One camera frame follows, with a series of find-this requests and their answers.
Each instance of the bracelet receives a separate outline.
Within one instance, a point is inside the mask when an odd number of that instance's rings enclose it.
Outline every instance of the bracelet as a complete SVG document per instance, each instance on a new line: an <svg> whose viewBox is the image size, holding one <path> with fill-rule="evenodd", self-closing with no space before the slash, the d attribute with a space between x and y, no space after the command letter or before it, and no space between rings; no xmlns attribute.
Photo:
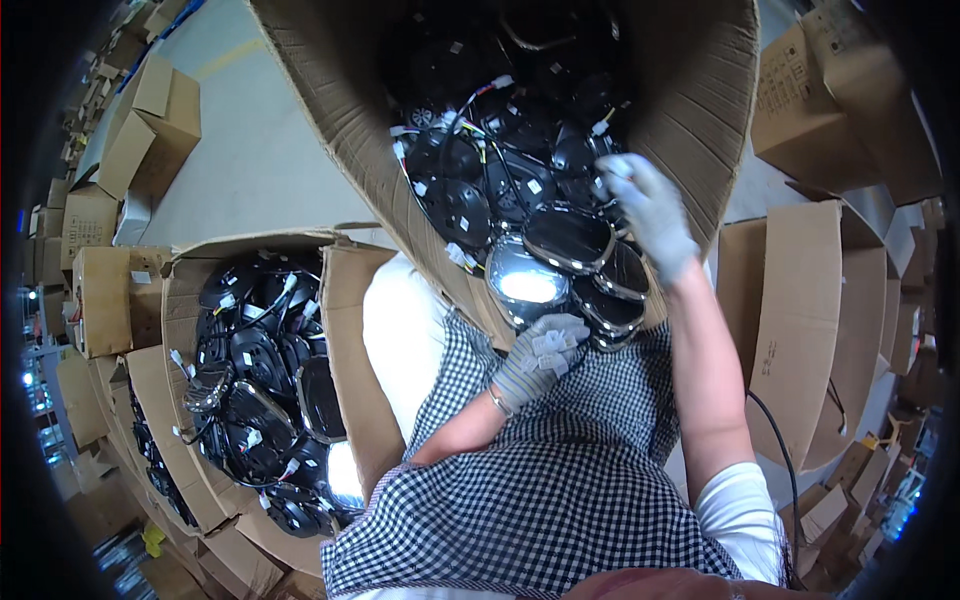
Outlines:
<svg viewBox="0 0 960 600"><path fill-rule="evenodd" d="M493 406L495 406L497 410L503 413L504 417L509 419L514 415L514 411L512 411L510 407L503 402L502 397L498 397L496 394L493 393L492 388L487 388L487 392L490 394L490 399L493 400Z"/></svg>

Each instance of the gray work glove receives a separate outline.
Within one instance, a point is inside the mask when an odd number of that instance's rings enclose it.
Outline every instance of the gray work glove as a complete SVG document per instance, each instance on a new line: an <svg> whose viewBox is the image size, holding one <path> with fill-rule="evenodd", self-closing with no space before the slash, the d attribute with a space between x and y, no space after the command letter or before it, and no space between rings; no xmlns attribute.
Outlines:
<svg viewBox="0 0 960 600"><path fill-rule="evenodd" d="M670 287L686 261L700 253L690 237L680 190L649 160L638 155L598 158L596 168L630 223L663 288Z"/></svg>
<svg viewBox="0 0 960 600"><path fill-rule="evenodd" d="M544 351L542 346L546 342L540 340L535 343L538 338L545 337L548 331L566 333L567 344L563 349ZM544 315L537 319L529 329L517 336L506 362L493 375L493 383L500 388L503 404L516 413L529 402L545 396L560 378L557 373L563 373L565 369L544 369L540 366L541 358L549 356L543 361L544 364L559 363L558 359L562 358L564 366L568 366L576 355L577 345L586 340L589 334L584 320L573 315Z"/></svg>

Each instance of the concrete floor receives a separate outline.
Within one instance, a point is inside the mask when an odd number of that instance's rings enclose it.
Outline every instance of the concrete floor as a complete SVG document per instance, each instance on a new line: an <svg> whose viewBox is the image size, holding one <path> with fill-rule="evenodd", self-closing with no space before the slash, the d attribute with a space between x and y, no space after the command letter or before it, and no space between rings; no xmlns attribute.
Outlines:
<svg viewBox="0 0 960 600"><path fill-rule="evenodd" d="M759 0L759 11L764 46L794 21L789 0ZM155 207L141 244L178 246L222 235L373 220L314 136L243 2L208 0L155 51L200 82L203 138ZM79 172L99 160L105 129L91 136ZM770 206L805 202L783 184L787 179L748 146L724 222L764 216ZM912 240L909 226L920 222L919 209L902 208L895 215L882 188L846 196L881 236L891 233L898 244ZM378 229L352 231L350 237L396 247ZM716 273L715 249L709 262ZM895 380L888 373L874 385L858 439L883 424ZM758 461L775 503L789 503L786 469L763 457ZM833 467L801 475L801 492ZM667 471L683 489L679 446Z"/></svg>

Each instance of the black and white gingham apron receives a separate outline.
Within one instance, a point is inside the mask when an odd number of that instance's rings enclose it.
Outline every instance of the black and white gingham apron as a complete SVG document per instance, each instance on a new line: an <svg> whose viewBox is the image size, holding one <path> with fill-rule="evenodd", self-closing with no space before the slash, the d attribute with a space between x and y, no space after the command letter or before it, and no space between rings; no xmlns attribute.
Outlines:
<svg viewBox="0 0 960 600"><path fill-rule="evenodd" d="M454 311L444 329L405 461L502 362ZM328 596L431 587L548 600L631 566L739 578L662 469L680 436L668 326L615 354L581 347L578 359L488 449L388 472L366 513L321 549Z"/></svg>

